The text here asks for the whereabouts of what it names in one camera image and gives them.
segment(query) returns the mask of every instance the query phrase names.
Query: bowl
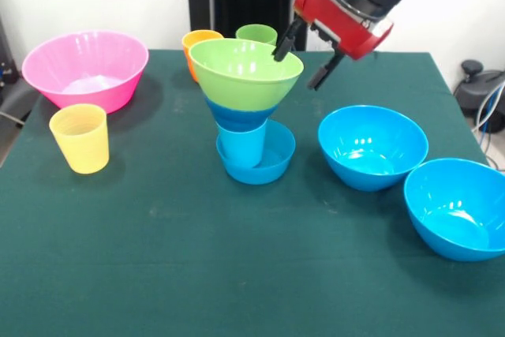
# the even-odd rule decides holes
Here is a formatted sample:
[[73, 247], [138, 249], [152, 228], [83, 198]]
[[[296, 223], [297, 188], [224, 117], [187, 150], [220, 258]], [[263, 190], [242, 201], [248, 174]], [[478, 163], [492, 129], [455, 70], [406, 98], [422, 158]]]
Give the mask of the bowl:
[[267, 110], [232, 110], [214, 103], [207, 96], [205, 101], [211, 109], [215, 122], [224, 129], [234, 132], [247, 132], [258, 128], [277, 109], [277, 106], [274, 106]]
[[505, 175], [465, 159], [435, 159], [413, 170], [404, 195], [413, 226], [450, 260], [505, 253]]
[[228, 175], [247, 185], [265, 185], [282, 177], [296, 147], [291, 131], [283, 124], [272, 120], [267, 121], [263, 156], [256, 167], [240, 167], [229, 161], [224, 154], [219, 136], [215, 144]]
[[394, 185], [428, 154], [428, 139], [419, 125], [383, 107], [336, 110], [320, 123], [318, 138], [330, 168], [361, 191]]
[[289, 53], [282, 62], [272, 45], [245, 39], [210, 39], [189, 49], [198, 82], [214, 103], [232, 110], [275, 107], [294, 86], [303, 63]]
[[146, 46], [132, 36], [78, 32], [36, 47], [24, 60], [22, 72], [60, 108], [88, 103], [110, 113], [132, 98], [148, 59]]

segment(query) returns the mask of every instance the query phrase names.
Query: green cup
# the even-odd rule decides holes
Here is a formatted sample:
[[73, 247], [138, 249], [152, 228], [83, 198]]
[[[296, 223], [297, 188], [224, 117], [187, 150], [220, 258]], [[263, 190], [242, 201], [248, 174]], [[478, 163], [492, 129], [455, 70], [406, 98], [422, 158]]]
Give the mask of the green cup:
[[270, 45], [277, 43], [277, 31], [263, 24], [244, 25], [237, 29], [235, 37], [238, 39], [250, 39], [258, 43], [269, 43]]

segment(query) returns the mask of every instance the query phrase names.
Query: stacked cups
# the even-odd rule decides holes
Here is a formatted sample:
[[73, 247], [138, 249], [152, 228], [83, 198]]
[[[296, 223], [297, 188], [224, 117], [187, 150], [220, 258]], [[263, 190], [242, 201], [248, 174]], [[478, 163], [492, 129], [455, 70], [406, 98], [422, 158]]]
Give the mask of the stacked cups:
[[279, 178], [294, 153], [293, 134], [268, 118], [303, 64], [294, 54], [276, 62], [271, 51], [269, 44], [245, 39], [207, 40], [189, 50], [218, 126], [216, 146], [226, 171], [248, 184]]

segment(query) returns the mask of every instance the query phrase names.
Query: table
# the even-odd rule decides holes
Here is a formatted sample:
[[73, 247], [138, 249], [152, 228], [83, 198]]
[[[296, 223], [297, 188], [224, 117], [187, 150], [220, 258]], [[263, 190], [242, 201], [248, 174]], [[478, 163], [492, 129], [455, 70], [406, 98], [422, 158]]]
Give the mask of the table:
[[70, 171], [39, 101], [1, 171], [0, 335], [502, 336], [505, 260], [434, 255], [401, 185], [349, 189], [317, 143], [325, 114], [369, 103], [417, 121], [429, 159], [484, 162], [430, 56], [344, 61], [318, 92], [327, 54], [300, 57], [273, 116], [297, 151], [265, 186], [227, 177], [181, 51], [151, 53], [98, 174]]

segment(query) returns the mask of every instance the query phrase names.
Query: orange cup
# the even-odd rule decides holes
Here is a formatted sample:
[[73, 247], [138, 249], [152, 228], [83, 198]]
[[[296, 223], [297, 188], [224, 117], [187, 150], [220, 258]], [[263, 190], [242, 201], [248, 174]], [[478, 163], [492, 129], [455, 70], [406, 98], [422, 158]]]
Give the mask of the orange cup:
[[191, 62], [191, 58], [189, 57], [189, 48], [191, 48], [195, 43], [199, 43], [200, 41], [205, 41], [206, 39], [222, 39], [223, 35], [216, 31], [211, 31], [209, 29], [199, 29], [196, 31], [192, 31], [187, 33], [184, 37], [182, 37], [182, 47], [184, 48], [184, 55], [186, 56], [186, 60], [188, 61], [189, 72], [191, 76], [198, 83], [198, 79], [196, 78], [195, 70], [193, 68], [193, 63]]

